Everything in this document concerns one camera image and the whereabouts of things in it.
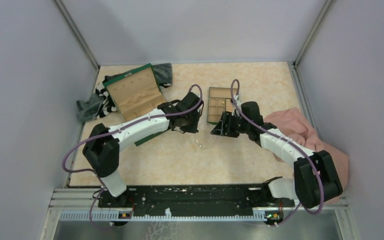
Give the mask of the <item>green compartment jewelry tray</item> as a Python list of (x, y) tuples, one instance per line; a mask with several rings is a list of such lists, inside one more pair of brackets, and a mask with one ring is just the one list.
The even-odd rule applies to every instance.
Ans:
[(231, 89), (226, 87), (209, 87), (207, 105), (207, 123), (216, 125), (223, 112), (233, 112)]

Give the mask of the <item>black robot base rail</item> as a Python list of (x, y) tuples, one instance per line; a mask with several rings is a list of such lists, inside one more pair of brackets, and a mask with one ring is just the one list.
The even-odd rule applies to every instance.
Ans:
[(135, 217), (160, 217), (170, 210), (173, 217), (248, 217), (258, 207), (294, 207), (293, 200), (273, 198), (268, 185), (130, 185), (118, 197), (104, 191), (100, 208), (132, 208)]

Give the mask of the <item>green jewelry box with lid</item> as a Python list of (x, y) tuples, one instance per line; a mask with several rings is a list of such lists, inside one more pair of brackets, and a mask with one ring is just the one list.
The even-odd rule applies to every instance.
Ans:
[(124, 122), (142, 117), (167, 102), (150, 63), (121, 74), (106, 75), (103, 86)]

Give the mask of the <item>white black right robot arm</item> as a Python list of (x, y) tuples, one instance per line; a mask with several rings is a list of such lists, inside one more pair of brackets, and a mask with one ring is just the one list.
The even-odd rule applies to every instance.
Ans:
[(274, 124), (265, 122), (255, 101), (242, 103), (233, 112), (224, 111), (210, 133), (230, 138), (246, 134), (293, 169), (293, 178), (274, 177), (263, 183), (261, 199), (267, 206), (275, 206), (285, 198), (298, 200), (311, 209), (343, 193), (331, 154), (304, 147)]

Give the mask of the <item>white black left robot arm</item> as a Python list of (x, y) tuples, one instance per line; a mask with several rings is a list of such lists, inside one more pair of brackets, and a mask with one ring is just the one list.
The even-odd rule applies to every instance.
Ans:
[(188, 92), (183, 99), (164, 102), (141, 117), (109, 127), (100, 123), (92, 129), (82, 154), (109, 191), (112, 203), (124, 207), (130, 200), (128, 187), (118, 172), (120, 152), (168, 130), (197, 133), (203, 104), (200, 96)]

